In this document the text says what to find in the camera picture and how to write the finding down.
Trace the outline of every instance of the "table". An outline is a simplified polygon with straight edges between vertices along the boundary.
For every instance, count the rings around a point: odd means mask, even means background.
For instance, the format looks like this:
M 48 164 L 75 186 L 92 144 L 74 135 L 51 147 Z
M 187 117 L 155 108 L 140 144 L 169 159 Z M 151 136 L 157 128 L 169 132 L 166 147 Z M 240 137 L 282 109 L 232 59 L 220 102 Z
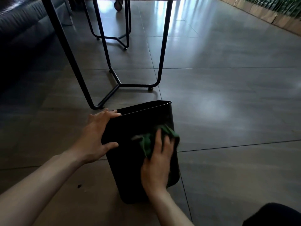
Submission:
M 173 0 L 167 0 L 167 7 L 166 7 L 166 14 L 165 14 L 165 22 L 164 22 L 164 30 L 163 30 L 163 39 L 162 39 L 162 47 L 161 47 L 161 55 L 160 55 L 160 62 L 159 62 L 159 70 L 158 70 L 158 78 L 157 78 L 157 82 L 154 84 L 125 84 L 125 83 L 121 83 L 121 81 L 119 80 L 117 74 L 115 73 L 114 69 L 111 67 L 111 62 L 110 62 L 110 57 L 109 57 L 109 53 L 108 53 L 108 49 L 107 49 L 107 43 L 106 43 L 106 38 L 107 39 L 115 39 L 118 42 L 121 43 L 121 45 L 123 45 L 123 47 L 125 49 L 127 49 L 129 47 L 129 34 L 130 34 L 130 30 L 132 28 L 131 26 L 131 20 L 130 20 L 130 0 L 124 0 L 125 1 L 125 12 L 126 12 L 126 34 L 120 36 L 120 37 L 106 37 L 104 35 L 103 32 L 103 27 L 102 27 L 102 23 L 101 23 L 101 18 L 100 18 L 100 12 L 99 12 L 99 8 L 97 5 L 97 0 L 92 0 L 93 1 L 93 5 L 94 5 L 94 9 L 95 9 L 95 13 L 96 13 L 96 19 L 97 19 L 97 23 L 99 26 L 99 31 L 100 31 L 100 36 L 94 34 L 93 32 L 93 28 L 90 22 L 90 18 L 88 15 L 88 11 L 85 5 L 85 0 L 83 0 L 83 5 L 84 5 L 84 10 L 86 12 L 87 18 L 88 18 L 88 23 L 91 29 L 92 34 L 98 38 L 102 40 L 103 43 L 103 48 L 104 48 L 104 53 L 106 56 L 106 60 L 107 60 L 107 64 L 109 67 L 109 72 L 113 75 L 115 81 L 117 82 L 117 85 L 97 104 L 94 105 L 92 98 L 90 96 L 90 93 L 88 91 L 88 88 L 85 84 L 84 78 L 82 77 L 81 71 L 78 67 L 78 64 L 75 60 L 75 57 L 72 53 L 72 50 L 70 48 L 70 45 L 68 43 L 68 40 L 66 38 L 66 35 L 64 33 L 62 24 L 55 12 L 55 8 L 51 2 L 51 0 L 42 0 L 44 7 L 46 9 L 46 12 L 50 18 L 50 21 L 54 27 L 55 33 L 58 36 L 58 39 L 62 45 L 62 48 L 64 49 L 64 52 L 68 58 L 68 61 L 71 65 L 71 68 L 77 78 L 77 81 L 81 87 L 81 90 L 87 100 L 88 105 L 90 106 L 91 109 L 97 110 L 97 109 L 103 109 L 104 104 L 106 103 L 106 101 L 118 90 L 119 87 L 141 87 L 141 88 L 148 88 L 149 91 L 152 91 L 154 87 L 156 87 L 157 85 L 159 85 L 160 81 L 161 81 L 161 76 L 162 76 L 162 69 L 163 69 L 163 62 L 164 62 L 164 55 L 165 55 L 165 49 L 166 49 L 166 42 L 167 42 L 167 35 L 168 35 L 168 28 L 169 28 L 169 21 L 170 21 L 170 16 L 171 16 L 171 9 L 172 9 L 172 1 Z M 126 45 L 123 44 L 120 39 L 126 37 Z

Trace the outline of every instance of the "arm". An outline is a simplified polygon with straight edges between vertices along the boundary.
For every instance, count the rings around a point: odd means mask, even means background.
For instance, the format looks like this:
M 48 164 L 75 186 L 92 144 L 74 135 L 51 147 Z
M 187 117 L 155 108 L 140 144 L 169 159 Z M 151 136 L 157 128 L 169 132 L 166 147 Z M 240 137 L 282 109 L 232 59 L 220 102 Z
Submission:
M 83 164 L 98 160 L 118 143 L 101 144 L 110 118 L 117 111 L 89 115 L 88 125 L 67 151 L 52 157 L 35 172 L 0 195 L 0 225 L 32 225 L 64 182 Z
M 143 188 L 152 203 L 162 226 L 193 226 L 166 190 L 174 141 L 165 137 L 162 150 L 161 130 L 156 133 L 151 160 L 141 167 Z

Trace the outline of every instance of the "gray tile floor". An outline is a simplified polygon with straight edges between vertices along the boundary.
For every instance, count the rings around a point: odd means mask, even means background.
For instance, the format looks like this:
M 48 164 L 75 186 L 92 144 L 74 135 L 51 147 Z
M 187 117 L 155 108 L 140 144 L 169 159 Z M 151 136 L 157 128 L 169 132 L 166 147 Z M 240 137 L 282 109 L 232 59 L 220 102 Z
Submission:
M 117 13 L 112 1 L 99 7 L 105 34 L 122 34 L 124 10 Z M 108 40 L 111 63 L 124 83 L 153 83 L 166 3 L 131 7 L 130 48 Z M 116 83 L 83 11 L 73 20 L 64 30 L 98 103 Z M 153 92 L 119 89 L 106 103 L 118 109 L 172 101 L 181 179 L 169 191 L 195 225 L 241 225 L 268 202 L 301 211 L 300 51 L 300 37 L 221 1 L 175 1 L 160 85 Z M 54 36 L 0 95 L 0 192 L 67 149 L 94 112 Z M 159 222 L 148 204 L 122 203 L 104 157 L 78 170 L 36 222 L 66 224 Z

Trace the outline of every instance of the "hand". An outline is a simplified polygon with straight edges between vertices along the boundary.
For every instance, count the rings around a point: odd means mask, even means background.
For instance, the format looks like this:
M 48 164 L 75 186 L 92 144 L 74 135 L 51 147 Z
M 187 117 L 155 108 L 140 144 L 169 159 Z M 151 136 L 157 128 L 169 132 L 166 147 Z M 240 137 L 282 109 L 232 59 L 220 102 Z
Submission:
M 102 112 L 89 114 L 88 124 L 84 127 L 80 138 L 68 150 L 81 164 L 91 163 L 104 156 L 110 149 L 118 147 L 118 143 L 110 142 L 101 144 L 101 137 L 111 118 L 121 116 L 117 110 L 108 111 L 106 108 Z
M 161 129 L 156 132 L 155 146 L 150 160 L 145 158 L 141 167 L 142 186 L 149 198 L 166 192 L 170 159 L 173 153 L 174 140 L 164 138 L 162 151 Z

